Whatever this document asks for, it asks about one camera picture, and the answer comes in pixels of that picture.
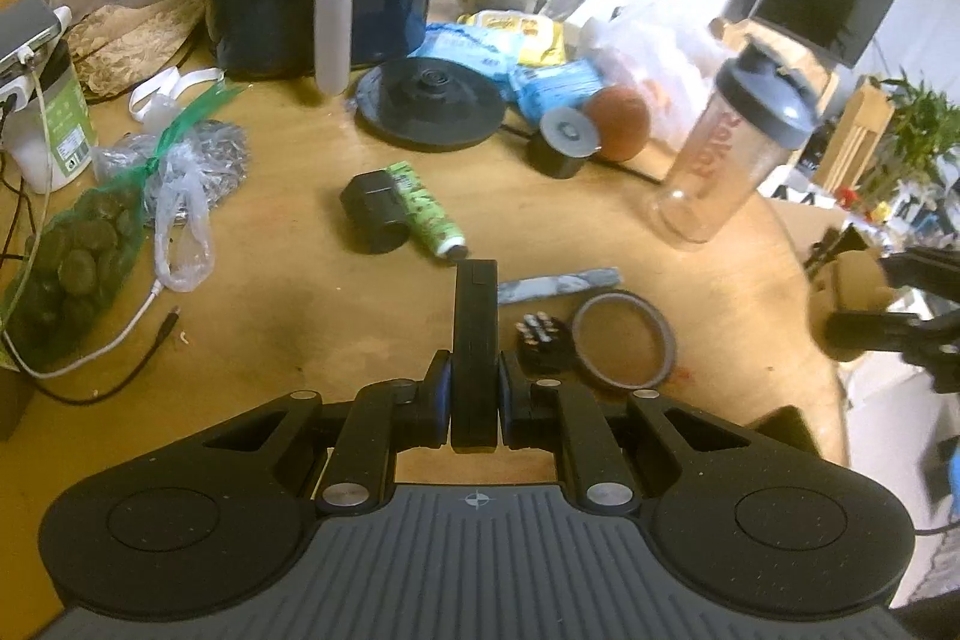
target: yellow bag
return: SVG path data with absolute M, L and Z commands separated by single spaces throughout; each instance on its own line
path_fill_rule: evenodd
M 488 10 L 464 15 L 458 22 L 522 34 L 520 66 L 562 66 L 566 63 L 563 24 L 555 23 L 544 15 Z

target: grooved rubber pad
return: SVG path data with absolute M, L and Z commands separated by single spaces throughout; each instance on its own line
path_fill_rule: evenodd
M 555 485 L 400 485 L 384 509 L 320 525 L 241 605 L 170 624 L 71 608 L 43 640 L 909 640 L 882 608 L 820 623 L 714 605 L 623 518 Z

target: charging cable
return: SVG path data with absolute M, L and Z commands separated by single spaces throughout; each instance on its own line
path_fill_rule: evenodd
M 124 339 L 130 336 L 133 327 L 140 322 L 140 319 L 144 316 L 147 309 L 150 309 L 150 305 L 154 303 L 157 299 L 157 296 L 160 295 L 160 292 L 163 290 L 163 285 L 160 280 L 155 280 L 154 285 L 150 287 L 150 293 L 147 296 L 146 300 L 140 305 L 140 309 L 136 311 L 136 314 L 131 318 L 130 322 L 124 327 L 124 330 L 120 332 L 110 343 L 107 343 L 99 350 L 93 351 L 86 356 L 83 356 L 81 359 L 75 360 L 71 365 L 62 367 L 61 369 L 56 369 L 53 372 L 37 372 L 35 369 L 30 369 L 20 357 L 20 354 L 16 351 L 16 346 L 13 345 L 13 340 L 9 335 L 5 333 L 4 338 L 7 343 L 7 347 L 10 348 L 13 357 L 16 359 L 17 364 L 31 377 L 37 378 L 37 380 L 53 380 L 54 378 L 61 378 L 66 374 L 69 374 L 74 369 L 80 369 L 81 366 L 86 365 L 87 363 L 92 362 L 93 360 L 99 359 L 101 356 L 107 355 L 110 351 L 113 350 L 117 345 L 123 342 Z
M 50 153 L 50 126 L 47 119 L 47 107 L 46 101 L 43 97 L 43 88 L 40 85 L 40 77 L 37 75 L 37 57 L 35 52 L 27 46 L 21 47 L 17 50 L 16 56 L 20 61 L 21 65 L 27 68 L 30 71 L 30 76 L 32 82 L 34 83 L 35 90 L 37 91 L 37 103 L 40 105 L 40 125 L 43 126 L 43 140 L 45 148 L 47 150 L 47 176 L 46 176 L 46 186 L 43 191 L 43 206 L 40 210 L 40 220 L 37 223 L 37 237 L 35 237 L 34 246 L 30 250 L 29 256 L 26 259 L 26 266 L 23 269 L 22 276 L 20 278 L 20 283 L 16 287 L 16 292 L 13 293 L 13 298 L 11 298 L 10 306 L 7 308 L 6 314 L 0 319 L 0 329 L 2 329 L 3 339 L 6 342 L 8 349 L 10 349 L 11 357 L 13 362 L 17 365 L 17 368 L 24 375 L 25 379 L 31 386 L 33 386 L 39 393 L 44 396 L 54 399 L 58 402 L 63 403 L 64 405 L 75 405 L 76 407 L 83 407 L 83 405 L 93 405 L 98 402 L 103 402 L 109 397 L 114 396 L 122 389 L 125 389 L 128 384 L 133 381 L 134 378 L 140 373 L 140 370 L 143 369 L 147 362 L 149 362 L 152 355 L 157 352 L 157 348 L 160 347 L 160 344 L 170 335 L 171 331 L 176 324 L 176 319 L 179 318 L 179 307 L 174 308 L 167 314 L 166 319 L 160 325 L 160 330 L 157 332 L 157 337 L 154 340 L 154 344 L 151 346 L 150 350 L 144 355 L 143 359 L 140 360 L 138 365 L 133 368 L 133 371 L 126 376 L 119 384 L 114 386 L 112 389 L 109 389 L 106 393 L 95 393 L 92 397 L 85 399 L 72 399 L 66 396 L 60 396 L 54 391 L 46 389 L 45 386 L 42 386 L 38 380 L 51 380 L 54 378 L 62 377 L 69 372 L 72 372 L 74 369 L 77 369 L 83 365 L 86 365 L 88 362 L 92 362 L 99 357 L 106 355 L 112 351 L 117 345 L 122 343 L 124 339 L 128 338 L 131 331 L 136 324 L 142 319 L 147 309 L 150 308 L 152 303 L 157 299 L 157 296 L 160 295 L 160 292 L 163 290 L 162 283 L 159 280 L 155 280 L 150 288 L 150 293 L 148 294 L 146 300 L 140 306 L 140 309 L 136 311 L 136 314 L 133 316 L 130 322 L 126 325 L 125 328 L 107 345 L 100 348 L 99 350 L 90 353 L 87 356 L 83 356 L 75 362 L 71 363 L 69 366 L 62 367 L 53 372 L 37 372 L 37 370 L 28 367 L 16 350 L 16 346 L 13 345 L 13 340 L 10 338 L 10 335 L 7 333 L 7 324 L 10 322 L 10 318 L 13 315 L 13 311 L 16 309 L 17 304 L 20 301 L 20 298 L 23 296 L 23 292 L 26 289 L 27 282 L 30 279 L 30 273 L 32 268 L 34 268 L 34 261 L 37 258 L 37 251 L 40 250 L 40 237 L 45 228 L 47 221 L 47 211 L 50 207 L 50 194 L 53 191 L 53 177 L 54 177 L 54 162 L 53 155 Z

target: white cable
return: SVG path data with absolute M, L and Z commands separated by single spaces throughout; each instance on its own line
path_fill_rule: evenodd
M 136 311 L 136 314 L 133 316 L 130 323 L 126 325 L 124 330 L 122 330 L 122 332 L 120 332 L 111 343 L 104 345 L 104 347 L 94 351 L 93 353 L 90 353 L 87 356 L 83 356 L 80 359 L 75 360 L 75 362 L 71 363 L 69 366 L 62 367 L 54 372 L 37 372 L 37 370 L 30 369 L 30 367 L 23 362 L 18 352 L 16 352 L 16 347 L 13 345 L 13 340 L 11 340 L 10 335 L 7 334 L 7 322 L 10 320 L 10 316 L 16 309 L 16 305 L 19 303 L 20 297 L 23 295 L 24 289 L 27 286 L 27 280 L 30 279 L 30 272 L 32 271 L 32 268 L 34 268 L 34 261 L 35 258 L 37 258 L 37 250 L 40 249 L 40 237 L 42 236 L 43 228 L 47 223 L 47 209 L 50 206 L 50 193 L 53 191 L 54 181 L 54 161 L 53 154 L 50 152 L 50 126 L 47 121 L 47 106 L 43 99 L 43 88 L 40 85 L 40 77 L 37 75 L 37 69 L 35 68 L 34 53 L 32 50 L 30 50 L 30 47 L 21 47 L 21 49 L 18 49 L 17 51 L 17 57 L 20 59 L 21 63 L 30 70 L 30 76 L 32 77 L 32 81 L 34 81 L 34 87 L 37 89 L 37 102 L 40 104 L 40 124 L 43 126 L 43 140 L 47 150 L 47 184 L 43 191 L 43 207 L 40 210 L 40 220 L 37 221 L 37 235 L 34 237 L 34 246 L 30 249 L 30 256 L 27 258 L 26 266 L 24 266 L 23 269 L 23 276 L 20 278 L 20 285 L 17 287 L 16 293 L 13 295 L 13 299 L 11 299 L 6 316 L 0 320 L 0 328 L 3 329 L 3 337 L 4 341 L 7 343 L 7 347 L 10 348 L 13 356 L 19 360 L 20 364 L 25 370 L 27 370 L 28 374 L 39 380 L 51 380 L 53 378 L 62 377 L 68 372 L 72 372 L 74 369 L 77 369 L 88 362 L 92 362 L 94 359 L 99 359 L 99 357 L 109 353 L 113 350 L 113 348 L 122 343 L 123 340 L 130 335 L 133 327 L 138 324 L 141 317 L 143 317 L 143 314 L 147 311 L 147 309 L 150 308 L 150 305 L 152 305 L 154 300 L 157 299 L 157 296 L 160 295 L 160 292 L 163 290 L 163 285 L 160 280 L 154 281 L 154 285 L 150 287 L 150 295 L 147 296 L 146 301 L 144 301 L 140 309 Z
M 16 305 L 20 301 L 24 289 L 27 287 L 30 272 L 32 268 L 34 268 L 34 261 L 37 259 L 37 250 L 40 250 L 40 234 L 43 232 L 43 227 L 47 223 L 50 193 L 54 189 L 54 159 L 53 154 L 50 152 L 50 125 L 47 121 L 47 104 L 46 101 L 43 100 L 43 88 L 40 85 L 40 77 L 37 75 L 37 69 L 35 68 L 35 55 L 32 49 L 26 46 L 18 49 L 16 55 L 20 59 L 20 63 L 30 70 L 30 77 L 32 77 L 34 87 L 37 89 L 37 102 L 40 102 L 40 125 L 43 126 L 43 141 L 47 150 L 47 185 L 43 190 L 43 207 L 40 209 L 40 219 L 37 220 L 37 235 L 34 237 L 34 246 L 30 248 L 30 255 L 27 256 L 27 263 L 23 268 L 20 285 L 17 286 L 16 293 L 13 295 L 13 299 L 11 299 L 10 306 L 7 308 L 6 313 L 0 319 L 0 328 L 4 330 L 4 333 L 6 333 L 7 330 L 7 322 L 13 314 L 13 310 L 16 309 Z
M 71 365 L 61 367 L 61 369 L 55 369 L 53 372 L 37 372 L 35 369 L 30 369 L 24 360 L 21 359 L 20 354 L 16 352 L 16 348 L 13 346 L 13 340 L 11 340 L 10 335 L 4 333 L 4 340 L 7 343 L 7 347 L 11 349 L 11 352 L 13 352 L 13 357 L 20 362 L 20 365 L 27 370 L 27 373 L 31 377 L 35 377 L 37 380 L 53 380 L 54 378 L 63 377 L 64 375 L 72 372 L 74 369 L 79 369 L 85 363 L 90 363 L 93 360 L 99 359 L 101 356 L 107 355 L 107 353 L 112 351 L 113 348 L 119 345 L 124 339 L 128 338 L 133 330 L 133 327 L 139 323 L 147 309 L 150 309 L 150 305 L 154 303 L 162 290 L 163 284 L 160 282 L 160 280 L 155 280 L 154 285 L 150 286 L 150 293 L 147 295 L 147 298 L 144 300 L 143 304 L 140 305 L 140 309 L 137 310 L 136 314 L 131 318 L 130 323 L 124 327 L 122 332 L 120 332 L 117 336 L 114 336 L 110 343 L 107 343 L 99 350 L 93 351 L 93 353 L 83 356 L 81 359 L 75 360 L 75 362 L 71 363 Z

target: green tube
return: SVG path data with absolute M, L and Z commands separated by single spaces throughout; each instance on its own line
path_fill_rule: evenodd
M 448 218 L 433 194 L 424 188 L 414 167 L 406 161 L 400 161 L 387 167 L 387 174 L 394 180 L 407 220 L 421 243 L 437 258 L 445 261 L 467 258 L 469 250 L 464 233 Z

